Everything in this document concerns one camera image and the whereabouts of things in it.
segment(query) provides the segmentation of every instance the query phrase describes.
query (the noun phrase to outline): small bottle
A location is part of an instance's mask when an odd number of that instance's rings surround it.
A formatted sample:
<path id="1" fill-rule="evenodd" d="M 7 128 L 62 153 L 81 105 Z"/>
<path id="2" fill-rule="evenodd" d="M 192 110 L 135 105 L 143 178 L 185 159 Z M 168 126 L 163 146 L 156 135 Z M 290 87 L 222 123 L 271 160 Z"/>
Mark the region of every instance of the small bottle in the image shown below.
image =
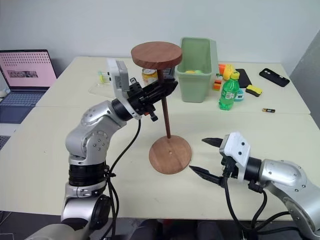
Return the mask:
<path id="1" fill-rule="evenodd" d="M 219 100 L 219 107 L 221 110 L 230 110 L 232 108 L 240 88 L 238 82 L 239 76 L 240 73 L 234 71 L 231 73 L 230 79 L 223 84 Z"/>

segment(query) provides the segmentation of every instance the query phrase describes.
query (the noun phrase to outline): laptop screen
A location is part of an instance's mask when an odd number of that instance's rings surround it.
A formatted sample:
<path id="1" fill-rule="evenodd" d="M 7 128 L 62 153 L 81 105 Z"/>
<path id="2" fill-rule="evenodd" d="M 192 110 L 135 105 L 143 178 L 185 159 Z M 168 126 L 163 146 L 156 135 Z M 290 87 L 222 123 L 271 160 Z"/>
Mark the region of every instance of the laptop screen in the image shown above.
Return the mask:
<path id="1" fill-rule="evenodd" d="M 0 70 L 10 89 L 42 89 L 57 79 L 47 50 L 0 50 Z"/>

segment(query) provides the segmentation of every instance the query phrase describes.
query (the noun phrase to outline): laptop keyboard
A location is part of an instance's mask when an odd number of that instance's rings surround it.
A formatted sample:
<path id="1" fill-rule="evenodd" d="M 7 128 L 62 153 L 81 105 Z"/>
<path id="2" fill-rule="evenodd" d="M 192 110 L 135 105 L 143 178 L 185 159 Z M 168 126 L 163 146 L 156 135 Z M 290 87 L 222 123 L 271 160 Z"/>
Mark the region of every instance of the laptop keyboard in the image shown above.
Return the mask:
<path id="1" fill-rule="evenodd" d="M 10 138 L 10 136 L 0 136 L 0 150 L 6 144 L 6 142 L 9 140 L 9 138 Z"/>
<path id="2" fill-rule="evenodd" d="M 10 93 L 0 102 L 0 106 L 34 107 L 43 94 Z"/>

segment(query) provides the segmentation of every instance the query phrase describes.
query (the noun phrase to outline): robotic arm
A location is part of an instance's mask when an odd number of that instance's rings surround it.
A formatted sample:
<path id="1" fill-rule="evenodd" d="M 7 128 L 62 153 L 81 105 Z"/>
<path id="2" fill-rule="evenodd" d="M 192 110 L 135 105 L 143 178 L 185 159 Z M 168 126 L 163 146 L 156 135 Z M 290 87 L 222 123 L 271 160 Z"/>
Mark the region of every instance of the robotic arm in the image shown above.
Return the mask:
<path id="1" fill-rule="evenodd" d="M 320 240 L 320 188 L 308 180 L 299 165 L 250 157 L 251 146 L 239 132 L 232 132 L 224 139 L 203 141 L 219 148 L 224 170 L 222 176 L 215 176 L 203 168 L 190 166 L 200 177 L 223 188 L 224 178 L 232 177 L 240 182 L 249 181 L 249 189 L 255 192 L 268 189 L 284 203 L 305 238 Z"/>
<path id="2" fill-rule="evenodd" d="M 178 84 L 173 78 L 142 88 L 132 78 L 129 85 L 123 61 L 110 58 L 108 65 L 116 99 L 89 108 L 65 141 L 69 181 L 65 185 L 61 224 L 48 225 L 27 240 L 87 240 L 93 231 L 107 224 L 111 198 L 103 192 L 110 174 L 106 156 L 113 134 L 132 118 L 150 115 L 156 121 L 153 104 L 170 95 Z"/>

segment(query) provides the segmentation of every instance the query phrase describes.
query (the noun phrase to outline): wooden stand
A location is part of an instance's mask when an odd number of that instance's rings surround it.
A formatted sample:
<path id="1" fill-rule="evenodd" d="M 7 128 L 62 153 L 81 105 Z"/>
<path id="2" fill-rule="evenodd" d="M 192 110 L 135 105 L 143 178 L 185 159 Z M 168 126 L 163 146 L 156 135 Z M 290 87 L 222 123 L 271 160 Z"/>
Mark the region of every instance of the wooden stand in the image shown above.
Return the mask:
<path id="1" fill-rule="evenodd" d="M 131 50 L 133 62 L 146 69 L 156 69 L 158 81 L 164 82 L 163 70 L 178 65 L 182 60 L 179 46 L 163 41 L 146 42 Z M 176 174 L 188 166 L 191 147 L 182 137 L 171 135 L 167 99 L 162 100 L 166 136 L 161 137 L 149 151 L 151 165 L 163 174 Z"/>

